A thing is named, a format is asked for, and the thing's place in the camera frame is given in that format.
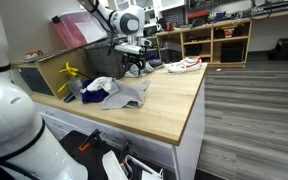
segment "trash can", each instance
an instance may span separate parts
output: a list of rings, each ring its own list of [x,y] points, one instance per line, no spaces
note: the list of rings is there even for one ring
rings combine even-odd
[[[90,68],[96,77],[106,76],[120,79],[124,77],[125,68],[122,64],[122,53],[115,50],[111,51],[110,41],[98,42],[85,48],[85,54],[90,64]]]

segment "yellow object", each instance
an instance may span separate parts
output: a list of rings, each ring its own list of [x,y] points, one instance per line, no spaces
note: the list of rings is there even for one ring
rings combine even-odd
[[[67,86],[67,83],[63,84],[63,86],[61,86],[57,92],[63,91],[66,88],[66,86]]]
[[[62,70],[59,71],[59,73],[61,73],[61,72],[65,72],[65,74],[71,76],[72,78],[75,78],[77,76],[78,69],[74,68],[74,67],[71,67],[70,63],[66,62],[65,63],[65,69],[62,69]]]

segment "crumpled cloth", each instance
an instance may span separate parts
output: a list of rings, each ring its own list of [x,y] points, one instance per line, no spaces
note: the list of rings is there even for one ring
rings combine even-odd
[[[113,78],[111,77],[96,78],[90,85],[87,86],[87,90],[92,92],[104,89],[106,92],[110,92],[112,79]]]
[[[84,89],[81,90],[83,104],[102,102],[109,95],[109,92],[105,91],[104,89],[92,92],[88,91],[86,87],[89,86],[94,81],[95,80],[86,80],[83,83]]]
[[[144,80],[138,85],[130,86],[113,79],[110,94],[104,99],[102,109],[140,108],[144,104],[145,90],[149,84],[149,80]]]

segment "white sneaker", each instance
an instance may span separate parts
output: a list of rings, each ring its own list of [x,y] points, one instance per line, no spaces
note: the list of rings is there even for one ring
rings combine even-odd
[[[187,71],[197,71],[202,67],[202,59],[196,58],[185,58],[177,63],[172,63],[172,66],[168,68],[168,72],[180,74]]]
[[[195,57],[195,58],[188,58],[188,57],[186,57],[186,58],[180,60],[179,62],[172,63],[172,66],[173,66],[173,65],[176,65],[176,64],[178,64],[178,63],[183,63],[184,61],[186,61],[186,62],[188,62],[188,63],[195,63],[196,60],[197,60],[197,59],[200,59],[200,58],[201,58],[200,56],[197,56],[197,57]]]

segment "wall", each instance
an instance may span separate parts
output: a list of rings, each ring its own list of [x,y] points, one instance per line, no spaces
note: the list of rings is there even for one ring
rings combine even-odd
[[[34,50],[64,49],[50,20],[65,11],[78,10],[76,0],[0,0],[0,14],[12,62]]]
[[[273,49],[280,38],[288,38],[288,15],[253,21],[249,51]]]
[[[252,6],[251,1],[243,0],[239,2],[227,3],[212,9],[211,13],[226,11],[226,13],[233,13],[236,11],[244,11],[250,9]]]

